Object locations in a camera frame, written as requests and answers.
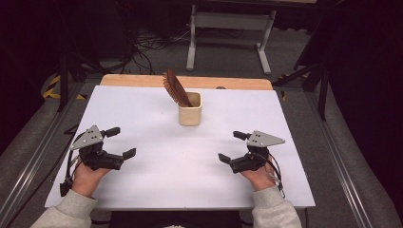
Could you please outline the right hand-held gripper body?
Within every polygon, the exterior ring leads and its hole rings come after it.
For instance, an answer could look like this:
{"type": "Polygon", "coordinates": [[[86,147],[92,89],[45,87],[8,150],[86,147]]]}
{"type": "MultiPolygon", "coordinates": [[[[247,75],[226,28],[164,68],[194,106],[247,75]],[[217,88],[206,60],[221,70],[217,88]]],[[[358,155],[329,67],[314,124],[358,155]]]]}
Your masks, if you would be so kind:
{"type": "Polygon", "coordinates": [[[275,173],[279,174],[280,170],[277,161],[270,161],[269,159],[271,153],[268,147],[285,143],[285,140],[258,130],[254,130],[249,134],[250,137],[246,140],[248,152],[243,157],[231,160],[229,164],[233,172],[256,171],[265,164],[269,164],[275,173]]]}

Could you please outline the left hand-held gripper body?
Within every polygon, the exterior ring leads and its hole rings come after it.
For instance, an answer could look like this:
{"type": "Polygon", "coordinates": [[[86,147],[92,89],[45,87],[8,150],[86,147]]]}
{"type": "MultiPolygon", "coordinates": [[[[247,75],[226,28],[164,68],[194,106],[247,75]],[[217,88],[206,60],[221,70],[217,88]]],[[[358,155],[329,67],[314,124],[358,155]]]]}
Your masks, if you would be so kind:
{"type": "Polygon", "coordinates": [[[97,125],[91,126],[78,135],[71,149],[79,150],[81,161],[92,170],[99,168],[119,170],[124,162],[123,156],[104,151],[104,138],[100,131],[97,125]]]}

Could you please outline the cream square cup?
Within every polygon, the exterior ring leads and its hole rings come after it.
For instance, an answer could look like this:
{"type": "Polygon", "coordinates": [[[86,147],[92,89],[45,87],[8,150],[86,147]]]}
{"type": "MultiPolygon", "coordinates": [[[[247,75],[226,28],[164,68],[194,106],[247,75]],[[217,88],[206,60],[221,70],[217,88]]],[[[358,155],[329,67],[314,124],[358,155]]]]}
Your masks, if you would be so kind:
{"type": "Polygon", "coordinates": [[[179,123],[184,126],[196,126],[202,121],[202,95],[197,91],[187,92],[192,107],[179,107],[179,123]]]}

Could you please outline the brown wooden hairbrush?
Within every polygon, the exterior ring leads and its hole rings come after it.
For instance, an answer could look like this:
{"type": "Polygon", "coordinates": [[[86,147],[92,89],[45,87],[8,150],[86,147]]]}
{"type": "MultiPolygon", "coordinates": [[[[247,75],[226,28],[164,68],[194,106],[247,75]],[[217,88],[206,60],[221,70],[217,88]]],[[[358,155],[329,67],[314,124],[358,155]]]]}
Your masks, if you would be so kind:
{"type": "Polygon", "coordinates": [[[170,97],[177,105],[181,107],[192,106],[182,84],[178,80],[173,69],[169,68],[164,74],[163,85],[170,97]]]}

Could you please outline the person's right hand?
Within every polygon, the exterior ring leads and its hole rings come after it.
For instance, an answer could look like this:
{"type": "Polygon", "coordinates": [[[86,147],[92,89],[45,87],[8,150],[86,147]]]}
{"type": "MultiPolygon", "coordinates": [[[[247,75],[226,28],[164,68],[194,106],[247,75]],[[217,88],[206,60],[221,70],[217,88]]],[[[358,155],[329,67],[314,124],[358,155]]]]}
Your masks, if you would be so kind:
{"type": "Polygon", "coordinates": [[[256,171],[248,170],[241,174],[250,181],[256,191],[276,186],[276,181],[273,179],[274,170],[269,164],[265,164],[256,171]]]}

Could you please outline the person's left hand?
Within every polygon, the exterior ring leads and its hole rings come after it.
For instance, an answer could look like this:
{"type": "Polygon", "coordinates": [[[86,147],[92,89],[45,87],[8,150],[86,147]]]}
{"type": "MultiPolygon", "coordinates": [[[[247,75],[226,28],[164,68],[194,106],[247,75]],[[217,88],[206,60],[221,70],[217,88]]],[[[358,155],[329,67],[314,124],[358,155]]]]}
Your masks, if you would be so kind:
{"type": "Polygon", "coordinates": [[[110,170],[105,168],[92,170],[78,160],[71,189],[79,195],[91,198],[101,179],[109,172],[110,170]]]}

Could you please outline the white board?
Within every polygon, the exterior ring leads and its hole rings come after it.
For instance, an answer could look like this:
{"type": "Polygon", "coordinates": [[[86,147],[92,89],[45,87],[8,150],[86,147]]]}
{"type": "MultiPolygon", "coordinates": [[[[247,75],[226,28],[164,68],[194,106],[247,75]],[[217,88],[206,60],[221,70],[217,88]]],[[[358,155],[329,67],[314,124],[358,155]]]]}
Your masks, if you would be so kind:
{"type": "Polygon", "coordinates": [[[110,211],[239,210],[253,205],[248,180],[219,160],[244,155],[236,131],[282,138],[270,147],[278,161],[285,198],[297,208],[315,204],[293,137],[273,90],[204,89],[201,123],[182,126],[177,105],[162,87],[98,85],[78,130],[120,127],[104,149],[134,158],[109,172],[94,196],[110,211]]]}

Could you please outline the light wooden table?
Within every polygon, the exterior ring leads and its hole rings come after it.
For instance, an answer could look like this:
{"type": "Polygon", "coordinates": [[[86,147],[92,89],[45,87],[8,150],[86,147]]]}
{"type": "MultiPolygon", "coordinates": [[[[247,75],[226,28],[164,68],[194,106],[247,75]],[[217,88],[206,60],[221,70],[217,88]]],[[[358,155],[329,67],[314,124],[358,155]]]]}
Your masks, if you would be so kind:
{"type": "MultiPolygon", "coordinates": [[[[191,77],[178,76],[185,88],[217,88],[242,90],[272,90],[272,84],[267,79],[243,79],[221,77],[191,77]]],[[[100,82],[101,86],[136,86],[163,87],[163,76],[160,75],[128,75],[107,74],[100,82]]]]}

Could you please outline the black metal stand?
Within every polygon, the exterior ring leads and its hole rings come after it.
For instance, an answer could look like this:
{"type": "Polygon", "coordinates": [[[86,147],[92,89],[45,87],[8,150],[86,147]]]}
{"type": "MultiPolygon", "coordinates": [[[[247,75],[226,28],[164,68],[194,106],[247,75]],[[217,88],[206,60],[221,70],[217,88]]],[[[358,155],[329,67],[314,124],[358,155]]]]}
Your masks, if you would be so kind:
{"type": "Polygon", "coordinates": [[[317,103],[317,112],[322,121],[326,120],[325,117],[325,107],[326,98],[329,83],[329,74],[324,63],[317,63],[310,66],[306,66],[296,72],[286,76],[285,78],[278,79],[276,82],[272,83],[273,87],[284,86],[291,81],[306,75],[307,78],[302,84],[302,89],[304,91],[312,92],[317,85],[320,85],[319,98],[317,103]]]}
{"type": "Polygon", "coordinates": [[[99,64],[87,59],[84,55],[73,51],[63,52],[60,55],[59,65],[61,76],[61,98],[58,107],[59,112],[63,111],[67,107],[68,102],[73,97],[73,93],[69,90],[68,78],[71,77],[74,83],[82,83],[86,79],[87,75],[84,65],[87,65],[96,73],[101,73],[103,75],[109,73],[109,70],[106,68],[101,67],[99,64]]]}

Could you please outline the person's dark lap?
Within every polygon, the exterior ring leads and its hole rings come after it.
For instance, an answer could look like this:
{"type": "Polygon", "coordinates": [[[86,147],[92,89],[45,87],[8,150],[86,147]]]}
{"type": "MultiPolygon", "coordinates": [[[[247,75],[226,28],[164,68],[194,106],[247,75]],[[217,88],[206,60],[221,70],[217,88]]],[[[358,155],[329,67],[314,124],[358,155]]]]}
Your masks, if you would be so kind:
{"type": "Polygon", "coordinates": [[[242,228],[238,211],[113,212],[109,228],[242,228]]]}

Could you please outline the yellow black hazard tape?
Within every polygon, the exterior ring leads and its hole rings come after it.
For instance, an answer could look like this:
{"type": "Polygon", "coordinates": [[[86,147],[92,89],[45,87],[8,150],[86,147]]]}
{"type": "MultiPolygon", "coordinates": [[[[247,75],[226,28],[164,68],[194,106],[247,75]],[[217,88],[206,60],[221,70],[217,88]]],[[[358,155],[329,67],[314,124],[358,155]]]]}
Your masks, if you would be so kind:
{"type": "Polygon", "coordinates": [[[61,76],[60,75],[55,75],[49,82],[48,87],[45,89],[43,93],[44,98],[51,98],[51,99],[60,99],[61,94],[60,93],[55,93],[54,89],[57,86],[57,84],[60,82],[61,76]]]}

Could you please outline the aluminium rail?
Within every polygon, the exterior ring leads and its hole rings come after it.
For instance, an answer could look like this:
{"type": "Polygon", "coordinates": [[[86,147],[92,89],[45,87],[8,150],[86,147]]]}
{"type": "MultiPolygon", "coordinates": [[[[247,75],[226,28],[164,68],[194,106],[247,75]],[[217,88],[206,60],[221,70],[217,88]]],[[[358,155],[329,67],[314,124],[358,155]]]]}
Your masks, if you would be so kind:
{"type": "Polygon", "coordinates": [[[7,228],[34,179],[55,134],[84,83],[74,83],[61,111],[56,100],[46,103],[33,115],[0,156],[0,228],[7,228]]]}
{"type": "Polygon", "coordinates": [[[353,215],[355,217],[355,221],[358,225],[358,228],[374,228],[369,216],[364,208],[364,205],[361,201],[360,196],[358,195],[355,184],[346,168],[346,165],[341,158],[339,153],[339,149],[336,145],[335,138],[328,126],[328,124],[323,121],[317,111],[317,99],[313,93],[306,93],[305,97],[308,101],[308,104],[313,111],[313,114],[316,118],[316,122],[318,127],[325,139],[325,142],[328,146],[328,152],[330,156],[331,163],[336,171],[338,180],[343,189],[344,195],[352,209],[353,215]]]}

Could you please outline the grey metal desk frame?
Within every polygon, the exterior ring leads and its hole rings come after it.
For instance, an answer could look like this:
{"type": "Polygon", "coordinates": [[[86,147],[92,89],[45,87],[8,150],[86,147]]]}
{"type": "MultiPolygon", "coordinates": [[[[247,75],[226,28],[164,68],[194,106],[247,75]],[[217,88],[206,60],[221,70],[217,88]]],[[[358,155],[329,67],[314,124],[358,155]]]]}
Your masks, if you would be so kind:
{"type": "Polygon", "coordinates": [[[198,11],[197,6],[193,5],[190,15],[190,43],[186,69],[192,71],[195,66],[196,28],[259,30],[262,32],[262,38],[256,43],[256,49],[263,73],[270,75],[272,70],[269,66],[265,49],[276,15],[277,12],[275,10],[271,10],[267,15],[204,12],[198,11]]]}

